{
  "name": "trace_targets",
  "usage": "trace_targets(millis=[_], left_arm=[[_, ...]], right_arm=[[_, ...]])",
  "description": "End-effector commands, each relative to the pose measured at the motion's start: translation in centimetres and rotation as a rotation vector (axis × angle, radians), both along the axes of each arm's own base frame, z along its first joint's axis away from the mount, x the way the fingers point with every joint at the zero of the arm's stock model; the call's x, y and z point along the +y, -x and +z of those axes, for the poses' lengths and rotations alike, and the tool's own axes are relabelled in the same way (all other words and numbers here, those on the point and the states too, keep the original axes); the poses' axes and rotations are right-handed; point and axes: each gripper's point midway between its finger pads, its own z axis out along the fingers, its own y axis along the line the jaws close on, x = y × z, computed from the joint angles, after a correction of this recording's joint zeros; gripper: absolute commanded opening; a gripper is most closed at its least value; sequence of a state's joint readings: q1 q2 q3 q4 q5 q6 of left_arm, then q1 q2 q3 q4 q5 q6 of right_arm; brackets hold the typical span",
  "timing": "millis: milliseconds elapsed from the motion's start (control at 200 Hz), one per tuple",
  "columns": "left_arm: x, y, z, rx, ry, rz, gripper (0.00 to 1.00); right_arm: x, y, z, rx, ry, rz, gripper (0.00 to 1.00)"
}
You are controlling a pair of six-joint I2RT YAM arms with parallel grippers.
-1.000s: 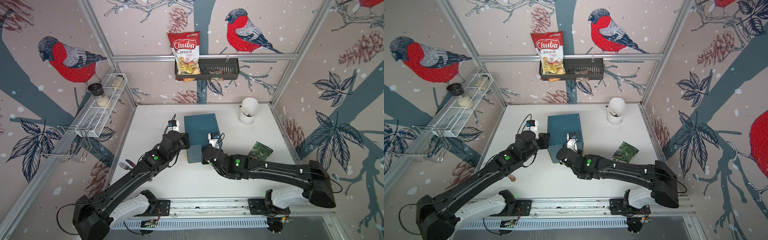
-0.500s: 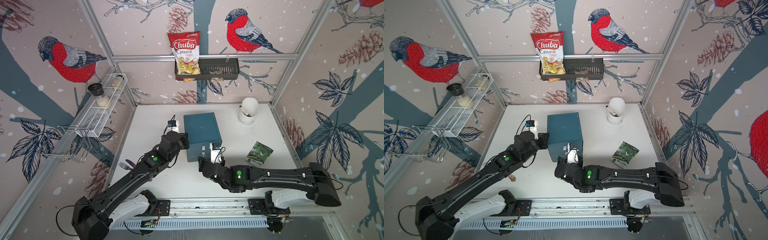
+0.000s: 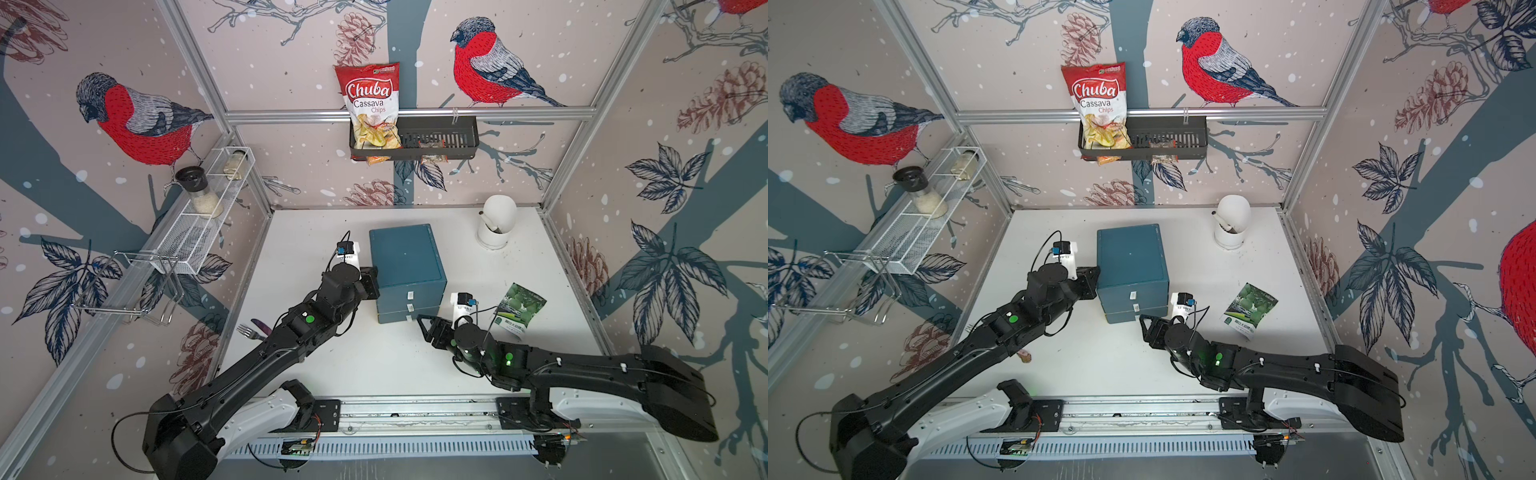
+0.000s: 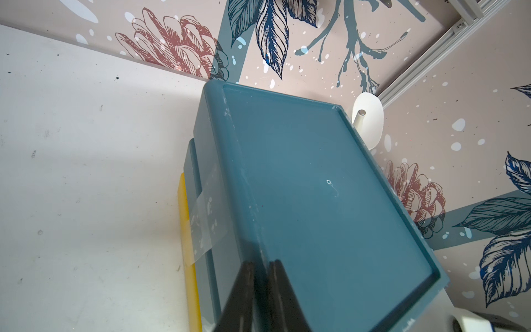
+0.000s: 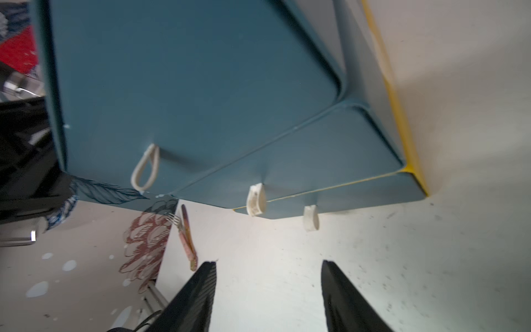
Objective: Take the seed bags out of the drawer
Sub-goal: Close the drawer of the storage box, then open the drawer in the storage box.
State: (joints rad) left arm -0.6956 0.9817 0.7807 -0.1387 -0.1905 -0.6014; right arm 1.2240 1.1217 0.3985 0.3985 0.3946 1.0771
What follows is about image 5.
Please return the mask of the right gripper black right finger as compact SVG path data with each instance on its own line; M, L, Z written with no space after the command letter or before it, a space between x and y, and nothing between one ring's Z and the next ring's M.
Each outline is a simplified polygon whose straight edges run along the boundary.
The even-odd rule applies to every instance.
M322 262L321 285L329 331L392 332L335 262Z

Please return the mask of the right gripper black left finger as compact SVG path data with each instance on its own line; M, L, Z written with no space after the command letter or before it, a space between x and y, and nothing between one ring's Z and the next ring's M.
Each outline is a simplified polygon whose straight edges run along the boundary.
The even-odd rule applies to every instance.
M216 287L216 263L202 263L147 330L208 332Z

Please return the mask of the teal drawer cabinet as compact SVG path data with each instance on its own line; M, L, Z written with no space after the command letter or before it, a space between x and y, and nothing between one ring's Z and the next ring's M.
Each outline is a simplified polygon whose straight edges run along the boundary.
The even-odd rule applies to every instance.
M427 198L368 1L32 1L59 167L264 219Z

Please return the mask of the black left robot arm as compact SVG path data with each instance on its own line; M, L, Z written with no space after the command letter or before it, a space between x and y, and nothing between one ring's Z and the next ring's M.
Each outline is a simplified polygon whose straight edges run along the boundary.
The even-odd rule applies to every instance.
M72 178L56 156L43 97L30 78L1 64L1 223L43 217L48 230L62 224L77 203Z

